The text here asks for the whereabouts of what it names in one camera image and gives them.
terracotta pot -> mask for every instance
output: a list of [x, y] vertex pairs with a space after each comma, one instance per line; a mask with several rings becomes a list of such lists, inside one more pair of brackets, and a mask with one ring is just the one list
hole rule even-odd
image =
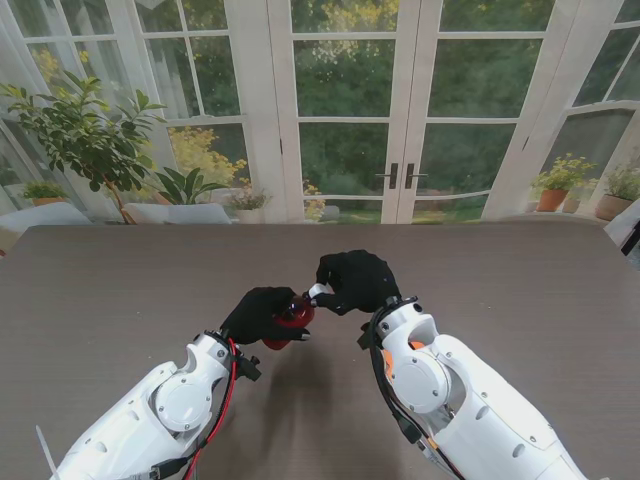
[[601, 220], [613, 220], [617, 215], [624, 212], [633, 202], [612, 195], [603, 196], [596, 207], [596, 217]]
[[260, 210], [236, 210], [236, 215], [238, 216], [240, 223], [262, 223], [260, 219]]
[[569, 193], [568, 190], [543, 190], [538, 202], [538, 212], [555, 212]]
[[31, 201], [36, 207], [41, 207], [42, 205], [49, 205], [50, 203], [66, 202], [66, 200], [62, 197], [32, 198]]
[[578, 200], [577, 198], [567, 198], [564, 201], [564, 205], [562, 206], [562, 211], [564, 213], [576, 213], [579, 206], [580, 200]]

red cable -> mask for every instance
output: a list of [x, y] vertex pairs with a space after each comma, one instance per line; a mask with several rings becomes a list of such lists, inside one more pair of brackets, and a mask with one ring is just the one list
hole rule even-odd
[[[231, 346], [231, 354], [235, 358], [236, 346], [233, 343], [232, 338], [229, 338], [229, 345]], [[207, 437], [207, 443], [209, 443], [213, 439], [213, 437], [216, 435], [216, 433], [218, 433], [218, 430], [220, 430], [220, 427], [222, 426], [222, 421], [224, 420], [224, 417], [227, 414], [227, 409], [229, 408], [229, 404], [231, 403], [231, 396], [233, 395], [233, 387], [236, 383], [236, 362], [235, 361], [231, 364], [231, 378], [229, 379], [229, 382], [231, 382], [231, 384], [229, 385], [229, 395], [227, 396], [224, 406], [222, 407], [222, 412], [220, 413], [220, 419], [218, 421], [218, 424], [216, 425], [216, 428], [214, 428], [213, 432], [211, 432], [211, 434]], [[184, 480], [189, 480], [189, 478], [191, 478], [191, 474], [193, 473], [193, 469], [196, 466], [196, 462], [200, 457], [200, 453], [202, 453], [202, 449], [198, 450], [195, 457], [193, 458], [193, 461], [191, 462], [191, 465], [189, 465], [189, 470], [187, 470], [187, 474], [185, 475]]]

wooden tabletop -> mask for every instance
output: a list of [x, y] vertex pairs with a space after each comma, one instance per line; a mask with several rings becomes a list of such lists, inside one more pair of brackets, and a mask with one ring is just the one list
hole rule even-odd
[[[186, 359], [254, 286], [314, 282], [321, 255], [388, 260], [441, 333], [460, 338], [554, 424], [590, 479], [640, 472], [640, 275], [598, 227], [38, 227], [0, 262], [0, 465], [48, 478], [157, 364]], [[262, 344], [263, 376], [237, 384], [199, 478], [444, 477], [407, 444], [356, 339], [368, 316], [319, 311], [312, 340]]]

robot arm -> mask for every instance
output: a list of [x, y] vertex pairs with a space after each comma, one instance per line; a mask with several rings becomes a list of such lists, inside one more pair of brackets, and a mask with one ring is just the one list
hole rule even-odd
[[71, 447], [58, 467], [59, 480], [160, 480], [193, 457], [212, 419], [213, 391], [236, 376], [256, 380], [253, 357], [232, 355], [222, 336], [205, 332], [187, 345], [184, 367], [167, 362], [151, 370]]
[[452, 478], [586, 480], [542, 414], [465, 344], [439, 335], [417, 298], [389, 301], [371, 328], [394, 417]]

door handle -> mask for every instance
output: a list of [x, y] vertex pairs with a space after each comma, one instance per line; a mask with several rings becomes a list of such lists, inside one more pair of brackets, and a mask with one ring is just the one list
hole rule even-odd
[[391, 164], [391, 173], [376, 173], [376, 177], [389, 177], [389, 190], [395, 190], [396, 180], [398, 178], [398, 164]]
[[413, 177], [428, 177], [428, 173], [413, 173], [413, 169], [415, 168], [415, 163], [410, 163], [407, 165], [407, 178], [404, 180], [404, 188], [411, 188], [411, 184], [413, 183]]

